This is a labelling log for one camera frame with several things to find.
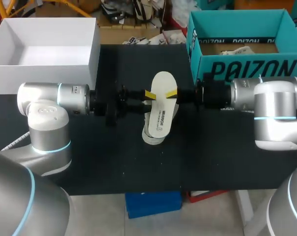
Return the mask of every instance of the white insole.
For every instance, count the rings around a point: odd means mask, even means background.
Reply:
[[[154,138],[163,138],[170,132],[176,98],[166,98],[166,93],[177,89],[177,83],[169,72],[159,72],[152,82],[151,92],[156,95],[152,102],[148,132]]]

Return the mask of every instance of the tiled floor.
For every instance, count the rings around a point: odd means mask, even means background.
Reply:
[[[243,236],[233,192],[179,211],[129,219],[124,194],[73,196],[78,236]]]

